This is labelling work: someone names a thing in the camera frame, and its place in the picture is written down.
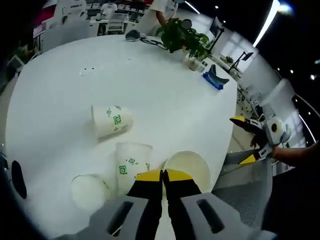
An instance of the robotic hand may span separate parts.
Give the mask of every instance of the robotic hand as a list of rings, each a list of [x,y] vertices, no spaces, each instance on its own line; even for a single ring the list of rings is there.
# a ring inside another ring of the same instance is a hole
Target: robotic hand
[[[271,240],[275,234],[253,229],[240,214],[211,193],[201,193],[184,172],[151,170],[136,177],[126,196],[96,211],[89,226],[56,240],[153,240],[162,214],[162,187],[177,240]]]
[[[272,153],[275,146],[285,143],[291,136],[289,125],[276,116],[263,122],[243,116],[235,116],[230,118],[230,120],[245,131],[254,134],[254,138],[257,139],[260,147],[255,153],[242,160],[239,163],[240,165],[266,158]]]

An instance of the ceiling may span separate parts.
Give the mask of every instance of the ceiling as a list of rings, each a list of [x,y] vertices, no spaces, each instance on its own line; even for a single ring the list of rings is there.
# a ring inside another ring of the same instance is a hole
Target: ceiling
[[[225,20],[225,27],[254,42],[272,5],[272,0],[188,0],[202,14],[218,16]],[[316,30],[320,29],[319,7],[312,0],[286,0],[293,7],[291,16],[277,13],[257,48],[260,54],[279,74],[290,80],[295,91],[307,99],[320,112],[317,100],[320,76],[315,80],[310,75],[320,75],[320,47]]]

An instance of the paper cup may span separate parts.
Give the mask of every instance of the paper cup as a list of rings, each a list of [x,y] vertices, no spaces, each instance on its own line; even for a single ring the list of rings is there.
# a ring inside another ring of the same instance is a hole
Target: paper cup
[[[193,151],[177,152],[164,164],[164,168],[189,174],[202,193],[212,190],[210,168],[206,160]]]
[[[76,176],[70,184],[72,199],[80,209],[94,213],[112,194],[106,182],[98,174]]]
[[[132,114],[121,106],[91,106],[91,112],[97,138],[127,131],[134,124]]]
[[[118,142],[115,150],[117,163],[118,194],[126,195],[133,186],[137,174],[149,170],[152,146]]]

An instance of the white shirt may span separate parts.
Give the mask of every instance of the white shirt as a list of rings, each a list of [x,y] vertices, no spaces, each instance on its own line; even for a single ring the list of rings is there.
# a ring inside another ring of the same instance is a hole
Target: white shirt
[[[136,30],[148,35],[153,28],[159,24],[156,11],[163,13],[165,20],[168,20],[175,15],[178,5],[179,4],[173,0],[154,0],[139,23],[136,25]]]
[[[102,14],[105,15],[105,18],[110,19],[115,11],[118,10],[117,4],[115,3],[105,3],[101,7]]]

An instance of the person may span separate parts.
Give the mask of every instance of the person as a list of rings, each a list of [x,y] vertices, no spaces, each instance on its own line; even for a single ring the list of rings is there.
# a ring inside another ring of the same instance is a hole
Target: person
[[[101,14],[104,15],[106,19],[111,19],[112,15],[117,10],[117,4],[115,4],[113,0],[108,0],[108,2],[103,4],[101,7]]]
[[[136,25],[136,30],[146,35],[155,35],[156,29],[174,17],[178,5],[185,0],[154,0]]]
[[[295,167],[276,175],[265,208],[262,229],[278,239],[310,239],[318,233],[320,214],[320,145],[275,147],[272,157]]]

